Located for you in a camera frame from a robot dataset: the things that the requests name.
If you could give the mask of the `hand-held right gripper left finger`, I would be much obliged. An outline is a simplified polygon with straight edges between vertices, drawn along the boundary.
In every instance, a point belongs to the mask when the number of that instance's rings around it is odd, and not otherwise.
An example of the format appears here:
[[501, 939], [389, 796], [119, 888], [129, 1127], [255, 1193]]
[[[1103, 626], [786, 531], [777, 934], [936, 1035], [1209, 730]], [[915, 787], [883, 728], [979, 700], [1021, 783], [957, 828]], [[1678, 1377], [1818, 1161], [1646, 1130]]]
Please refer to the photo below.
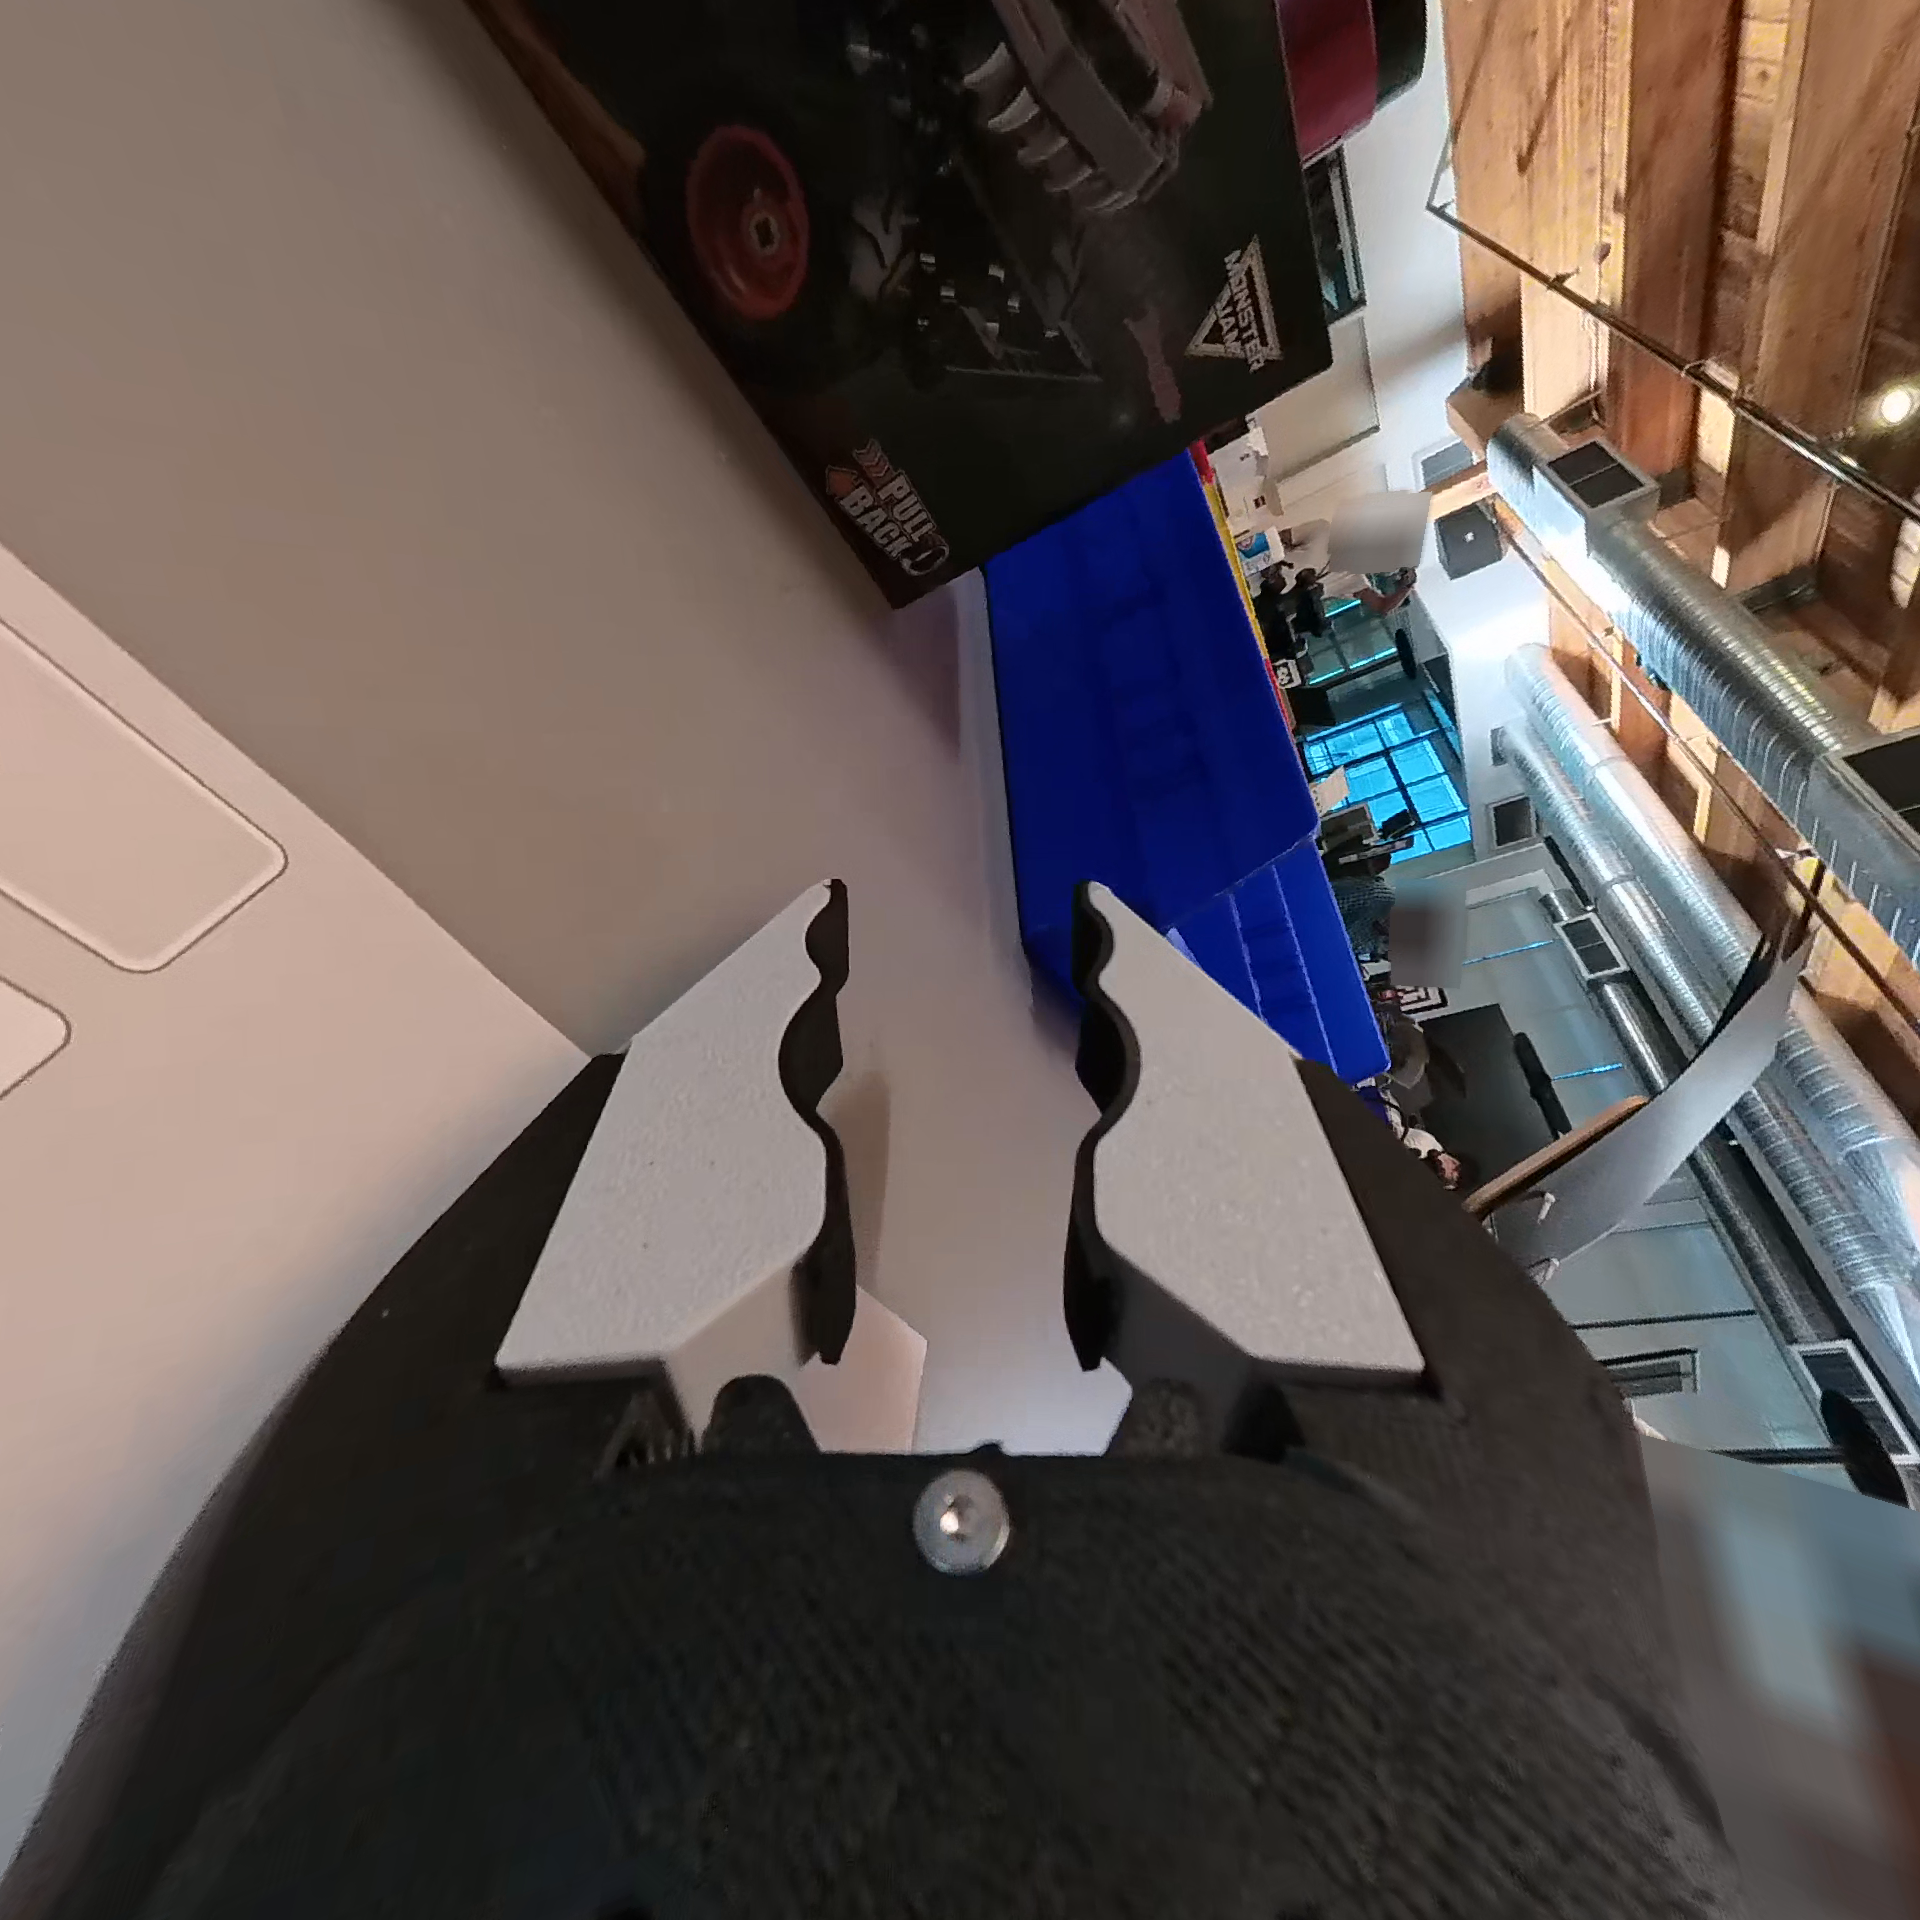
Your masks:
[[632, 1039], [504, 1379], [723, 1387], [846, 1355], [857, 1248], [823, 1115], [846, 986], [848, 888], [821, 881]]

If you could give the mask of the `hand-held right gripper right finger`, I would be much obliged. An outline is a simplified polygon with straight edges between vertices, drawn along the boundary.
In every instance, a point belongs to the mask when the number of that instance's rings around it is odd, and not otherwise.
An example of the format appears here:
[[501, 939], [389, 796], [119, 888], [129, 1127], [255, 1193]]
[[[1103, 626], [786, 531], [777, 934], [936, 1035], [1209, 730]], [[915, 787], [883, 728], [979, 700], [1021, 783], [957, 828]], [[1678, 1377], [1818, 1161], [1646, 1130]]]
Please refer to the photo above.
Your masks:
[[1407, 1387], [1425, 1355], [1312, 1092], [1311, 1062], [1106, 886], [1073, 898], [1075, 1152], [1064, 1318], [1085, 1372], [1199, 1398]]

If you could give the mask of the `blue plastic bin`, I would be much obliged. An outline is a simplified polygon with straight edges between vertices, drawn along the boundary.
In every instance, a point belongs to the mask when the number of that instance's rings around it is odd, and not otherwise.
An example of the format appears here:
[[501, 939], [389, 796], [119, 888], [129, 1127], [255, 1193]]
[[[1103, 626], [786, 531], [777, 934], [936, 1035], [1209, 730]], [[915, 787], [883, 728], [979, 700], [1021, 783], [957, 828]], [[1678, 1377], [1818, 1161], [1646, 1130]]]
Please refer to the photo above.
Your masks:
[[1318, 809], [1192, 452], [986, 567], [1030, 964], [1073, 986], [1097, 881], [1155, 931], [1312, 842]]
[[1344, 1084], [1389, 1073], [1376, 1011], [1315, 842], [1197, 908], [1169, 939], [1297, 1055]]

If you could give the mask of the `white moulded tray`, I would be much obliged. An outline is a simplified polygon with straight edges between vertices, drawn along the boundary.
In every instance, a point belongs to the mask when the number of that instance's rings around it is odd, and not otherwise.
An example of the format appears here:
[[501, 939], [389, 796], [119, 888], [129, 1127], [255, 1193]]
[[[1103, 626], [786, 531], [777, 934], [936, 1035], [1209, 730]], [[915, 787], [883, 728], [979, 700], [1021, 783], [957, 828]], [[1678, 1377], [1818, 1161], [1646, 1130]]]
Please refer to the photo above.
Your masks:
[[234, 1462], [586, 1056], [3, 570], [10, 1862]]

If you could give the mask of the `black toy truck box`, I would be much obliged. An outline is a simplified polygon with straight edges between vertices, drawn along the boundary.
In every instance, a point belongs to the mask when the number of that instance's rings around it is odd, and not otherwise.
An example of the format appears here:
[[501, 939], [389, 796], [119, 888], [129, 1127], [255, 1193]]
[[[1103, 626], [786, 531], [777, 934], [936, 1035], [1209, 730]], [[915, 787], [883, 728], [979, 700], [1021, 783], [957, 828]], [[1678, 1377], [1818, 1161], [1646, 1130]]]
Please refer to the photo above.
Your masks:
[[472, 6], [887, 601], [1330, 368], [1280, 6]]

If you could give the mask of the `red and black container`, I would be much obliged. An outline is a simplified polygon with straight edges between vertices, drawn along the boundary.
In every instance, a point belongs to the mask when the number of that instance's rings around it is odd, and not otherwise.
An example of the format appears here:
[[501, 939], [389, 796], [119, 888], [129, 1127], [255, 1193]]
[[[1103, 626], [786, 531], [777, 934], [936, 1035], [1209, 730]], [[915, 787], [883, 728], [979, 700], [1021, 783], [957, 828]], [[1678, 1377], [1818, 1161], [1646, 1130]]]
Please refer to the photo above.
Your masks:
[[1425, 76], [1430, 3], [1278, 3], [1303, 163], [1341, 148]]

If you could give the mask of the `silver ventilation duct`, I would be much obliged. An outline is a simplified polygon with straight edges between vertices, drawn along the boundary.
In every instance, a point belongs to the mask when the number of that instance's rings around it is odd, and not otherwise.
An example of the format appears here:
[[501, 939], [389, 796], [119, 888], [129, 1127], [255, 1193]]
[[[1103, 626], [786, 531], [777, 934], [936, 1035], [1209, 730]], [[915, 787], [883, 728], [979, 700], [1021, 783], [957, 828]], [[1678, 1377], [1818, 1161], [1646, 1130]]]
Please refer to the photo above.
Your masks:
[[[1757, 923], [1683, 832], [1553, 655], [1504, 664], [1504, 756], [1576, 882], [1691, 1043], [1704, 1043], [1760, 945]], [[1918, 1143], [1909, 1118], [1798, 991], [1773, 1065], [1736, 1122], [1827, 1267], [1917, 1360]]]
[[1882, 931], [1918, 961], [1917, 732], [1875, 735], [1743, 600], [1654, 531], [1661, 487], [1609, 442], [1514, 414], [1487, 446], [1503, 504], [1685, 700]]

